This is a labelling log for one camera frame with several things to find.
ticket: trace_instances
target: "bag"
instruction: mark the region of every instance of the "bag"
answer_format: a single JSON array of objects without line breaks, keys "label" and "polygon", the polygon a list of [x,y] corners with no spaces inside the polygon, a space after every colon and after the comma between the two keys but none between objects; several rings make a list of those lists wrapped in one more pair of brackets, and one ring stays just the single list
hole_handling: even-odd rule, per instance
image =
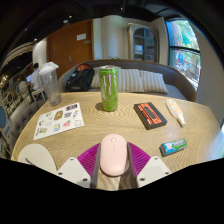
[{"label": "bag", "polygon": [[68,79],[65,89],[67,92],[87,92],[94,76],[94,69],[88,64],[80,64]]}]

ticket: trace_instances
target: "wooden table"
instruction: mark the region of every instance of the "wooden table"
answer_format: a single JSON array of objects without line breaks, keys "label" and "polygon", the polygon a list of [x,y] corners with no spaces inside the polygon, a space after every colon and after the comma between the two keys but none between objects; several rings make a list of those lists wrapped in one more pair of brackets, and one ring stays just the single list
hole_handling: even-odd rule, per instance
[{"label": "wooden table", "polygon": [[[122,135],[144,150],[150,156],[159,156],[167,167],[176,172],[187,166],[215,160],[224,156],[224,137],[217,119],[207,106],[178,100],[184,112],[186,125],[181,128],[177,120],[168,111],[165,101],[167,97],[119,93],[119,107],[114,112],[106,112],[102,108],[100,92],[62,93],[62,103],[51,107],[46,102],[26,125],[15,145],[12,157],[17,160],[20,151],[28,144],[41,144],[49,150],[57,169],[68,157],[78,157],[91,146],[99,143],[112,133]],[[57,135],[33,141],[37,120],[46,112],[80,103],[84,126]],[[139,119],[133,105],[152,102],[167,119],[167,124],[152,130],[146,130]],[[172,155],[162,157],[161,143],[185,138],[187,148]],[[108,177],[99,171],[98,189],[118,190],[130,188],[128,175]]]}]

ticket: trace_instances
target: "black box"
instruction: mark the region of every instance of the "black box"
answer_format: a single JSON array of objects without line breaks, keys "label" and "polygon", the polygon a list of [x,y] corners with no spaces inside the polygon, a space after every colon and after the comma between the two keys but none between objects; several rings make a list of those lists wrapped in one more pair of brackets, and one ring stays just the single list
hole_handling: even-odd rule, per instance
[{"label": "black box", "polygon": [[134,104],[134,109],[147,130],[166,125],[167,120],[152,103]]}]

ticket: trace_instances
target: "couch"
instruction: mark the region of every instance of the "couch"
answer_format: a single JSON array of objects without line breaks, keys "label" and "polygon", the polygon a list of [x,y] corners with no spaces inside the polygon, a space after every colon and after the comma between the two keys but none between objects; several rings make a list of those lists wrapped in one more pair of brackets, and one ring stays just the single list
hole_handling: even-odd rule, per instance
[{"label": "couch", "polygon": [[34,101],[30,105],[26,106],[23,112],[19,114],[19,116],[12,123],[11,128],[9,130],[10,153],[12,153],[16,141],[24,127],[27,125],[33,115],[43,106],[44,103],[44,100]]},{"label": "couch", "polygon": [[[153,62],[122,60],[122,59],[93,60],[84,63],[88,63],[92,67],[115,65],[122,69],[138,69],[143,71],[150,71],[153,73],[160,73],[163,75],[163,80],[168,90],[168,93],[143,92],[143,94],[166,96],[170,98],[177,98],[192,102],[194,102],[196,98],[195,89],[192,86],[192,84],[188,81],[188,79],[184,75],[182,75],[179,71],[169,66]],[[61,89],[61,92],[66,92],[65,90],[66,82],[75,71],[76,66],[68,70],[60,77],[59,87]],[[100,91],[100,89],[91,88],[89,91]]]}]

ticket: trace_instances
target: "tree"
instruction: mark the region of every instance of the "tree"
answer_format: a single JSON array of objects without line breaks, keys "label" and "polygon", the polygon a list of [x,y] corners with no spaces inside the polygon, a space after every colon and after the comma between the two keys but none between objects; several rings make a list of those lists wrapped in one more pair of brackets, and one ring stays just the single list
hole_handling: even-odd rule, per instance
[{"label": "tree", "polygon": [[199,50],[198,41],[188,21],[176,21],[181,36],[181,46]]}]

